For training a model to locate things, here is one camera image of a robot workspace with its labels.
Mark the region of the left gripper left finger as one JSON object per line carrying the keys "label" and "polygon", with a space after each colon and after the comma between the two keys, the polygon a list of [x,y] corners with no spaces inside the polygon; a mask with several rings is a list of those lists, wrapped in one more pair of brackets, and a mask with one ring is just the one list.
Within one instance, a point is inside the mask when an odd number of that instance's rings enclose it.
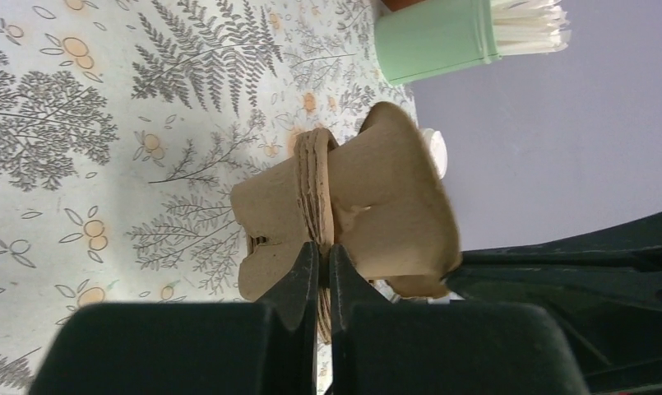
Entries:
{"label": "left gripper left finger", "polygon": [[33,394],[313,394],[320,252],[260,299],[91,304],[55,337]]}

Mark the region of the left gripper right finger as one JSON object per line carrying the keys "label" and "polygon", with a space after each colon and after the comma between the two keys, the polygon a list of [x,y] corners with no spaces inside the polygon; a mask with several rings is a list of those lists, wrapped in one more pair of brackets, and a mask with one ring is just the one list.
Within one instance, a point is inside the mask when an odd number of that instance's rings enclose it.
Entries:
{"label": "left gripper right finger", "polygon": [[331,248],[335,394],[586,394],[567,340],[531,304],[393,304]]}

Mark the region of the cardboard cup carrier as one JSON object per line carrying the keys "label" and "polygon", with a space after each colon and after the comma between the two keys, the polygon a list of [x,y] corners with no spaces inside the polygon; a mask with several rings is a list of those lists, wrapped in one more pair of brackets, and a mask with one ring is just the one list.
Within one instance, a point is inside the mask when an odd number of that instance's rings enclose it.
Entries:
{"label": "cardboard cup carrier", "polygon": [[230,204],[248,238],[240,295],[258,300],[309,241],[342,244],[359,275],[406,299],[441,298],[461,264],[460,235],[428,144],[413,119],[382,101],[339,144],[325,128],[300,133],[294,154],[233,186]]}

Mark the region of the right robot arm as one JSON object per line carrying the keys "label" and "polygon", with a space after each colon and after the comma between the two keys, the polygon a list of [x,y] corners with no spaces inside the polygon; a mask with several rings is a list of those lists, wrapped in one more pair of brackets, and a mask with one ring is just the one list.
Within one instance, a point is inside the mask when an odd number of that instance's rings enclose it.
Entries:
{"label": "right robot arm", "polygon": [[543,244],[466,251],[445,278],[468,300],[535,304],[593,394],[662,394],[662,212]]}

